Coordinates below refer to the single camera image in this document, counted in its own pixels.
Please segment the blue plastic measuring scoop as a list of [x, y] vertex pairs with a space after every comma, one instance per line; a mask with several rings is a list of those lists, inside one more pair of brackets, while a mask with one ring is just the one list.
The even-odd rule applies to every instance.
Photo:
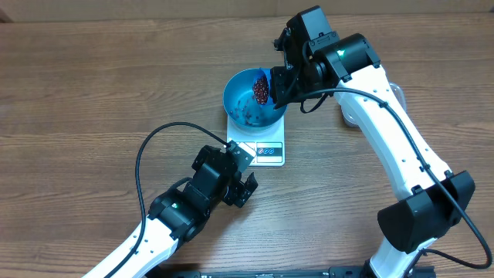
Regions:
[[273, 100], [270, 96], [270, 75], [264, 69], [259, 68], [255, 71], [254, 83], [252, 85], [253, 98], [259, 105], [272, 105]]

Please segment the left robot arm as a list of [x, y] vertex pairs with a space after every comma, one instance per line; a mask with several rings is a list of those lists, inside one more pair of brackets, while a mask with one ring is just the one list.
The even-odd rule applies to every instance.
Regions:
[[193, 177], [156, 197], [131, 235], [86, 276], [143, 277], [203, 230], [220, 202], [243, 207], [258, 187], [254, 174], [242, 180], [255, 156], [245, 143], [231, 141], [225, 151], [205, 145], [192, 165]]

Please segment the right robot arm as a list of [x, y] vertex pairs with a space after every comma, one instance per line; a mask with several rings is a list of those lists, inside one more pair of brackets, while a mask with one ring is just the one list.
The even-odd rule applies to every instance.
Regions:
[[367, 39], [340, 38], [321, 7], [291, 18], [274, 46], [285, 60], [271, 70], [275, 106], [334, 97], [379, 157], [397, 198], [377, 214], [384, 239], [361, 276], [412, 276], [419, 257], [460, 222], [475, 191], [471, 175], [452, 172], [428, 146]]

